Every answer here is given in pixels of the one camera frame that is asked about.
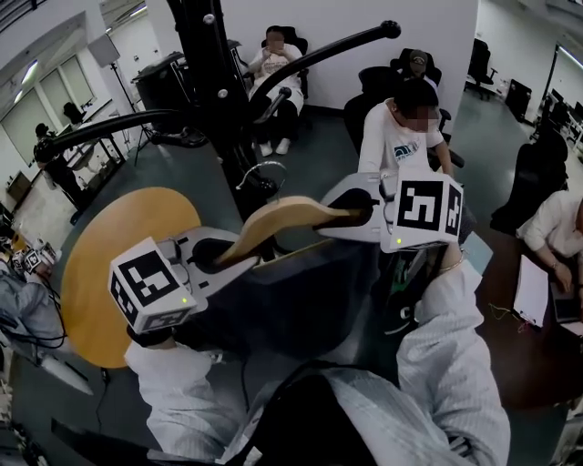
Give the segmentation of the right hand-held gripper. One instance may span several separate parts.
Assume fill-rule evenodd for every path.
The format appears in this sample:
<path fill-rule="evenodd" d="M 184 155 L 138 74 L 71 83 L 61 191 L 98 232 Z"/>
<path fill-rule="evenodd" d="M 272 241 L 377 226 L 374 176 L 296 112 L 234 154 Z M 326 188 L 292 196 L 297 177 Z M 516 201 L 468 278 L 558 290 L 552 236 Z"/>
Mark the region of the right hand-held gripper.
<path fill-rule="evenodd" d="M 464 190 L 447 174 L 401 167 L 396 172 L 354 173 L 331 188 L 325 206 L 378 205 L 381 214 L 360 211 L 313 228 L 327 238 L 379 242 L 387 254 L 419 250 L 459 239 Z"/>

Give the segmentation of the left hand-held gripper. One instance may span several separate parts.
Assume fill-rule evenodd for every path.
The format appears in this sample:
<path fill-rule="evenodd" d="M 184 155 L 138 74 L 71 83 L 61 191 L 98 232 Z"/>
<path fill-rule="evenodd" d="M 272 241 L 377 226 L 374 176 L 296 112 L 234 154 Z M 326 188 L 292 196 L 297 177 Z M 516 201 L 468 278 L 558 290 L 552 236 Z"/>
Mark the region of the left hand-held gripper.
<path fill-rule="evenodd" d="M 238 239 L 227 230 L 197 227 L 176 236 L 184 260 L 216 260 Z M 217 293 L 260 263 L 251 256 L 225 268 L 194 263 L 194 286 L 205 298 Z M 189 284 L 188 271 L 172 264 L 160 244 L 145 238 L 110 263 L 108 289 L 136 333 L 176 327 L 201 311 L 201 296 Z"/>

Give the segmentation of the wooden hanger with metal hook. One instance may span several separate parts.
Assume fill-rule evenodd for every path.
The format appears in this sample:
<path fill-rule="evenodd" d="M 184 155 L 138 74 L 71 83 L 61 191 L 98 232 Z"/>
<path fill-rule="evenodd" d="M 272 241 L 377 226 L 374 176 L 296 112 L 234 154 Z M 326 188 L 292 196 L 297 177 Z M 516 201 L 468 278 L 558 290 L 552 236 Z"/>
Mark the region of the wooden hanger with metal hook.
<path fill-rule="evenodd" d="M 251 214 L 238 239 L 215 260 L 215 264 L 222 267 L 242 261 L 286 228 L 314 228 L 337 218 L 356 216 L 360 211 L 372 212 L 379 205 L 325 206 L 305 196 L 279 198 Z"/>

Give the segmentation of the dark garment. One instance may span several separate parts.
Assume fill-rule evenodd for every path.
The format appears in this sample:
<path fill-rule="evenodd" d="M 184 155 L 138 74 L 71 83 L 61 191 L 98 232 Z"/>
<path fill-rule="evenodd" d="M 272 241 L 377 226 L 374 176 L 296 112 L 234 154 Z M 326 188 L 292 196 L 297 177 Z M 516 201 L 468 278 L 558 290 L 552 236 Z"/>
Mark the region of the dark garment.
<path fill-rule="evenodd" d="M 319 357 L 352 331 L 379 278 L 379 256 L 376 244 L 329 240 L 259 265 L 209 297 L 175 338 L 239 356 Z"/>

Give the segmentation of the person's left forearm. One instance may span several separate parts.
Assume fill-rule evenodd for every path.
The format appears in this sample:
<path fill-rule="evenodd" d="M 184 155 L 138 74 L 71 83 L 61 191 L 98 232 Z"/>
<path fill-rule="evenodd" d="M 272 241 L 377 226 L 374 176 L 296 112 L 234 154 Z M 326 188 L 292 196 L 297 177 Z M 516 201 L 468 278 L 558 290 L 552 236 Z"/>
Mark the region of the person's left forearm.
<path fill-rule="evenodd" d="M 131 342 L 125 360 L 138 376 L 141 397 L 151 408 L 147 425 L 162 451 L 225 463 L 240 418 L 208 381 L 211 356 L 167 338 L 154 347 Z"/>

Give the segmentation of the person's right forearm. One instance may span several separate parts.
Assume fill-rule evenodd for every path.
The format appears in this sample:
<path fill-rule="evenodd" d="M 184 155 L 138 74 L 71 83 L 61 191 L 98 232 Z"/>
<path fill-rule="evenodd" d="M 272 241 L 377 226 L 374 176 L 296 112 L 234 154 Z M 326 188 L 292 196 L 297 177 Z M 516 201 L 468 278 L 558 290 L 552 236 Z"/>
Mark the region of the person's right forearm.
<path fill-rule="evenodd" d="M 457 244 L 437 268 L 415 308 L 418 327 L 397 352 L 400 388 L 424 416 L 409 430 L 413 454 L 433 464 L 506 466 L 509 420 L 476 332 L 481 277 Z"/>

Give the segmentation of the black office chair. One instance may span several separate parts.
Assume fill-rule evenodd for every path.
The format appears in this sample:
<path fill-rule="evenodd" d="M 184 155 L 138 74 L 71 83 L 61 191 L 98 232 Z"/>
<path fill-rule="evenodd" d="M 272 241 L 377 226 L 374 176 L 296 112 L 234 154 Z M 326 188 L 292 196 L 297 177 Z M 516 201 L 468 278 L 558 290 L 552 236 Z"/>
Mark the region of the black office chair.
<path fill-rule="evenodd" d="M 554 192 L 567 188 L 568 146 L 555 129 L 544 131 L 517 154 L 513 185 L 508 201 L 491 217 L 490 227 L 514 236 Z"/>
<path fill-rule="evenodd" d="M 363 142 L 364 120 L 370 110 L 394 95 L 394 90 L 402 81 L 403 69 L 392 66 L 371 66 L 359 72 L 362 85 L 361 94 L 350 99 L 343 109 L 343 120 L 356 153 L 359 154 Z"/>
<path fill-rule="evenodd" d="M 475 38 L 467 72 L 469 80 L 465 81 L 464 90 L 475 90 L 481 100 L 484 98 L 489 100 L 493 95 L 489 87 L 494 84 L 493 78 L 497 71 L 489 66 L 490 57 L 487 43 Z"/>

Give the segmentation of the round wooden table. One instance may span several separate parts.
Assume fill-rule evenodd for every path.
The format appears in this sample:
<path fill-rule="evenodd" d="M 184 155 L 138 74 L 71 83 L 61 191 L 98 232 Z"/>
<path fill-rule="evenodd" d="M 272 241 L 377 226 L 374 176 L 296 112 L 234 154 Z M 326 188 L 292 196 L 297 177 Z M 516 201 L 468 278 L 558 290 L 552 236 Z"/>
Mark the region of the round wooden table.
<path fill-rule="evenodd" d="M 179 192 L 146 187 L 105 207 L 83 230 L 66 261 L 61 310 L 73 350 L 105 369 L 126 366 L 126 321 L 109 294 L 112 259 L 141 240 L 172 237 L 200 225 L 192 203 Z"/>

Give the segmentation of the black equipment crate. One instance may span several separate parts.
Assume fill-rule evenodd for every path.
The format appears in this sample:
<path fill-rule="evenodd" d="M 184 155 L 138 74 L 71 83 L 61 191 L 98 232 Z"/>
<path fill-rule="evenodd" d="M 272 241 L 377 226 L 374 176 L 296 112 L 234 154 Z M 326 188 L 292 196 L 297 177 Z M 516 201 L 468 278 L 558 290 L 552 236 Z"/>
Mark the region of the black equipment crate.
<path fill-rule="evenodd" d="M 178 73 L 181 52 L 173 52 L 146 66 L 132 79 L 146 110 L 186 110 L 189 98 Z"/>

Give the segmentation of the black coat rack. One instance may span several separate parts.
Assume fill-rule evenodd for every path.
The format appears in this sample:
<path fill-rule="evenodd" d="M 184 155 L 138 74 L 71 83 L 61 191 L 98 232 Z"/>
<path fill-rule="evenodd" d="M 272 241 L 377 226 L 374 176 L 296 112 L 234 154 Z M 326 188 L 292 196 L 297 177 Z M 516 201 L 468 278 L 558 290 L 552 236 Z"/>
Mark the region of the black coat rack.
<path fill-rule="evenodd" d="M 358 46 L 383 38 L 395 39 L 401 34 L 401 27 L 395 21 L 384 21 L 377 27 L 345 37 L 292 61 L 269 77 L 253 96 L 247 96 L 228 48 L 220 0 L 167 2 L 189 67 L 196 102 L 185 111 L 157 109 L 113 117 L 55 137 L 41 146 L 39 153 L 52 157 L 92 139 L 132 127 L 171 119 L 181 121 L 198 130 L 221 158 L 223 173 L 242 219 L 264 206 L 268 198 L 261 193 L 257 180 L 241 193 L 236 188 L 247 170 L 257 162 L 251 149 L 251 127 L 264 122 L 272 114 L 267 110 L 262 117 L 255 118 L 251 105 L 293 74 Z"/>

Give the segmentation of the person's torso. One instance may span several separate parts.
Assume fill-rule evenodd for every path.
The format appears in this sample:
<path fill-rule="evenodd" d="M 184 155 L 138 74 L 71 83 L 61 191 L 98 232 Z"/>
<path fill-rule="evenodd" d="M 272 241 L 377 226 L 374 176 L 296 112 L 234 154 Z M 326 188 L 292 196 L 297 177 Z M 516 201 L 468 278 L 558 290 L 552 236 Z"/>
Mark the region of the person's torso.
<path fill-rule="evenodd" d="M 358 366 L 313 361 L 284 380 L 225 466 L 455 466 L 424 405 Z"/>

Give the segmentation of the white clipboard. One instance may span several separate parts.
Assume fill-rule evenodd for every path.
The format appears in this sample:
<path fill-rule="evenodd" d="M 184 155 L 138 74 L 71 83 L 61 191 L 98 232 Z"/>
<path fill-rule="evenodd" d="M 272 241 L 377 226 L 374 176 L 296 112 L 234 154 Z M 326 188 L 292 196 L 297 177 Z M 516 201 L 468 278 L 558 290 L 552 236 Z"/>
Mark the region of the white clipboard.
<path fill-rule="evenodd" d="M 527 256 L 520 258 L 513 310 L 530 325 L 542 328 L 548 305 L 548 274 Z"/>

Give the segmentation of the dark brown table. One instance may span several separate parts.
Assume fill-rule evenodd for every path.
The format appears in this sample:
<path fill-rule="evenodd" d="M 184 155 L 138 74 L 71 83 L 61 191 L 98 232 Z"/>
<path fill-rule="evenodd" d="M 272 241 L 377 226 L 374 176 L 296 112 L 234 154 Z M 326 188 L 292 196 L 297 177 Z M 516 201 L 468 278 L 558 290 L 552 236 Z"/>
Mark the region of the dark brown table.
<path fill-rule="evenodd" d="M 484 317 L 478 328 L 491 354 L 491 366 L 504 407 L 526 410 L 573 400 L 583 394 L 580 340 L 556 323 L 549 301 L 542 327 L 513 311 L 524 244 L 486 228 L 478 235 L 493 250 L 476 290 Z"/>

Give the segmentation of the grey laptop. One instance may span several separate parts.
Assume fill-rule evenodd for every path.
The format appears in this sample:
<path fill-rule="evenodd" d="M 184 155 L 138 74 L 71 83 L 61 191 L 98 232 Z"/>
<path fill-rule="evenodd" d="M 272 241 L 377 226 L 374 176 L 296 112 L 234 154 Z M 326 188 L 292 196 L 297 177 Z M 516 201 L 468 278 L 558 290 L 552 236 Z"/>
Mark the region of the grey laptop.
<path fill-rule="evenodd" d="M 550 296 L 557 323 L 569 324 L 580 321 L 581 307 L 576 292 L 564 292 L 556 282 L 551 281 Z"/>

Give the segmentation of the light stand with white panel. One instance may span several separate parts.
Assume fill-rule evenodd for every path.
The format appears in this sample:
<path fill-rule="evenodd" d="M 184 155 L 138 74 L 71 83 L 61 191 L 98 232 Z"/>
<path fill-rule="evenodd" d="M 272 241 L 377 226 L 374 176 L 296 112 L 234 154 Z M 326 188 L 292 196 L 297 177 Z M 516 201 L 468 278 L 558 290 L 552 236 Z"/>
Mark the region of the light stand with white panel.
<path fill-rule="evenodd" d="M 138 112 L 136 104 L 130 96 L 129 87 L 126 81 L 122 78 L 121 72 L 119 71 L 118 60 L 120 58 L 120 54 L 108 33 L 105 33 L 94 41 L 90 42 L 88 44 L 88 49 L 101 68 L 105 69 L 108 67 L 115 75 L 121 92 L 123 93 L 125 100 L 128 103 L 127 107 L 131 110 L 132 114 L 136 114 Z M 140 124 L 139 127 L 140 132 L 135 148 L 134 167 L 138 165 L 138 156 L 140 150 L 148 143 L 151 143 L 152 136 L 151 128 L 146 124 Z"/>

